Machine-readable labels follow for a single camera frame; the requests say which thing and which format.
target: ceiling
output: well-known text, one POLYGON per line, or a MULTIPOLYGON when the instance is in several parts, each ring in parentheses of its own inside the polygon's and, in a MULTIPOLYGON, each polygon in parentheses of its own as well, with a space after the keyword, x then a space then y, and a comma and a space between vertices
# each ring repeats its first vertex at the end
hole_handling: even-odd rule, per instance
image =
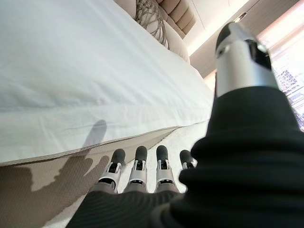
POLYGON ((189 55, 247 2, 248 0, 188 0, 196 17, 195 25, 184 38, 189 55))
MULTIPOLYGON (((290 9, 299 0, 249 0, 245 5, 243 5, 234 15, 230 16, 229 19, 222 22, 221 27, 213 33, 213 35, 208 38, 191 56, 190 62, 199 73, 205 78, 211 72, 216 69, 215 62, 215 45, 221 28, 228 22, 235 20, 243 12, 247 12, 247 15, 242 19, 241 23, 245 25, 246 28, 252 31, 253 34, 258 35, 264 29, 266 29, 271 23, 278 19, 283 13, 290 9)), ((217 8, 210 8, 210 0, 206 7, 209 11, 215 12, 217 8)), ((204 22, 202 24, 208 28, 212 20, 206 20, 206 25, 204 22)))

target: white bed sheet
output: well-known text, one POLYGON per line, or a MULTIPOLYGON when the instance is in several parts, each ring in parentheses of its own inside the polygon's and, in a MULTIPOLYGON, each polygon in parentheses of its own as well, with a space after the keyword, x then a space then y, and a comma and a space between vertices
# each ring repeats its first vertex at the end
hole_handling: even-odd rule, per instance
POLYGON ((112 0, 2 0, 0 31, 0 163, 209 118, 198 71, 112 0))

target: bed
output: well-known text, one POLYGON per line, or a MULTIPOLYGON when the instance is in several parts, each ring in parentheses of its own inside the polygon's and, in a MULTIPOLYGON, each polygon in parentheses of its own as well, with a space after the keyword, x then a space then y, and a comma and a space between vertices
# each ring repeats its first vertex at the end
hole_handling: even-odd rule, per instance
POLYGON ((198 71, 112 0, 0 5, 5 227, 43 226, 86 194, 115 149, 128 163, 138 145, 209 119, 198 71))

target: beige fabric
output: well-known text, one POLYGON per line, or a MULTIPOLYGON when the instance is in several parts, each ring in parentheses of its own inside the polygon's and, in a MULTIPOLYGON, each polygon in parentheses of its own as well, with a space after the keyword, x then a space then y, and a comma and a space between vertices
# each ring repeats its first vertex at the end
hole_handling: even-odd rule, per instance
POLYGON ((124 148, 125 162, 129 162, 139 145, 149 149, 174 129, 101 145, 73 154, 74 157, 0 167, 0 227, 42 227, 88 192, 115 149, 124 148))
POLYGON ((182 57, 187 63, 190 64, 190 58, 184 44, 184 41, 177 34, 177 32, 166 22, 164 21, 166 37, 169 43, 170 51, 176 53, 182 57))
POLYGON ((184 38, 195 24, 194 13, 187 0, 157 0, 164 21, 184 38))
POLYGON ((117 5, 124 9, 133 19, 136 16, 136 0, 114 0, 117 5))

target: black rubber fingertip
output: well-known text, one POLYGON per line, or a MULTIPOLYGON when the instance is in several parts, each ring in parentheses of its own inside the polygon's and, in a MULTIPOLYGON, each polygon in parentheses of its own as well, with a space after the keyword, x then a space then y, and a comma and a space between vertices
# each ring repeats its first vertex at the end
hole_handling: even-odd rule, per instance
POLYGON ((117 149, 116 151, 114 151, 113 155, 112 155, 112 159, 111 162, 115 162, 115 163, 124 163, 124 158, 125 158, 125 152, 123 149, 117 149))
POLYGON ((185 162, 192 162, 192 161, 193 161, 193 158, 191 157, 190 151, 182 150, 180 152, 180 162, 181 162, 181 164, 183 164, 185 162))
POLYGON ((168 150, 165 146, 160 145, 156 149, 157 160, 166 160, 168 159, 168 150))
POLYGON ((147 161, 147 148, 144 146, 139 146, 136 149, 135 160, 147 161))

